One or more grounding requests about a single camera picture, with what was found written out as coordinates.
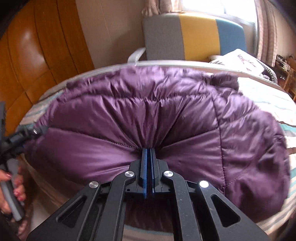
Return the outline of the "left hand red nails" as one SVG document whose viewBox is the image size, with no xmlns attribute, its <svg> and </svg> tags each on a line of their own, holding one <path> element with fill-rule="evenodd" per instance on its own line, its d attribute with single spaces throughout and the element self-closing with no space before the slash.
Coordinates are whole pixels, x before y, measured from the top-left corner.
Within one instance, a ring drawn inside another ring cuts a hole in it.
<svg viewBox="0 0 296 241">
<path fill-rule="evenodd" d="M 11 180 L 11 174 L 4 171 L 4 170 L 1 170 L 1 182 L 2 181 L 6 182 L 6 181 L 10 181 L 10 180 Z M 16 177 L 14 178 L 13 183 L 15 185 L 14 196 L 20 202 L 25 201 L 25 199 L 26 199 L 25 187 L 23 185 L 23 176 L 21 175 L 20 168 L 18 169 L 18 173 L 17 173 Z M 3 195 L 2 189 L 1 189 L 0 196 L 1 196 L 1 200 L 0 200 L 1 212 L 3 214 L 10 214 L 11 209 L 10 209 L 8 202 L 6 201 L 6 199 Z"/>
</svg>

